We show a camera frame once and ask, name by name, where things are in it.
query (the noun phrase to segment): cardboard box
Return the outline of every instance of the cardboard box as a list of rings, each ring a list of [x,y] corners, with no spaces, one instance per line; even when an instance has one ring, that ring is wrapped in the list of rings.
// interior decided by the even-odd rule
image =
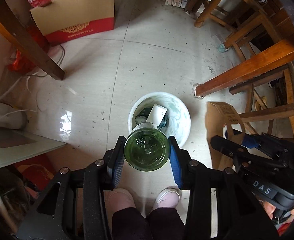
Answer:
[[[234,134],[232,124],[240,125],[240,134]],[[232,159],[214,150],[210,145],[210,140],[215,135],[223,137],[224,126],[227,127],[228,140],[241,144],[245,136],[245,126],[236,110],[225,102],[207,102],[207,112],[205,115],[207,142],[213,169],[220,171],[223,171],[227,167],[232,167]]]
[[[114,29],[114,0],[52,0],[30,12],[52,46]]]

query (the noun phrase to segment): table leg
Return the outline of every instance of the table leg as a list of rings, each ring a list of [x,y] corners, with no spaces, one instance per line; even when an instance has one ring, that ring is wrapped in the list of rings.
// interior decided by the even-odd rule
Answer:
[[[65,72],[28,34],[5,0],[0,0],[0,34],[48,75],[56,80],[63,80]]]

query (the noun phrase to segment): pink shoe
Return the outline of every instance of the pink shoe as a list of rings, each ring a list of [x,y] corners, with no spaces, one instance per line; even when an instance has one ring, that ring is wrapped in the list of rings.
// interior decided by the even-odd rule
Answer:
[[[112,213],[115,213],[128,207],[135,208],[136,205],[128,190],[125,190],[124,188],[116,188],[109,193],[108,207]]]
[[[178,202],[179,194],[177,190],[173,188],[166,188],[157,196],[151,211],[160,207],[176,208]]]

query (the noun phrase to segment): white plastic bucket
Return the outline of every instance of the white plastic bucket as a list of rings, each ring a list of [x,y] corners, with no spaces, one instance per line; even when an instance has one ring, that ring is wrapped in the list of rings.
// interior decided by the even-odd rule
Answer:
[[[152,107],[155,103],[167,108],[168,127],[165,132],[166,137],[175,136],[178,146],[182,147],[190,133],[190,115],[187,107],[179,98],[166,92],[149,93],[133,105],[128,117],[129,133],[137,126],[135,117],[141,110],[145,107]]]

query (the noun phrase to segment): brown paper bag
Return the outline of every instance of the brown paper bag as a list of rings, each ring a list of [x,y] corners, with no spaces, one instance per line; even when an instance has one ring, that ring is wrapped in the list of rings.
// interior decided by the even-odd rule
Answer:
[[[231,125],[238,123],[241,126],[242,133],[234,135]],[[241,144],[245,135],[245,127],[236,110],[225,102],[207,102],[205,115],[207,142],[213,169],[220,171],[227,167],[232,167],[232,159],[214,150],[210,145],[210,140],[215,135],[223,137],[223,127],[225,125],[227,126],[228,140]]]

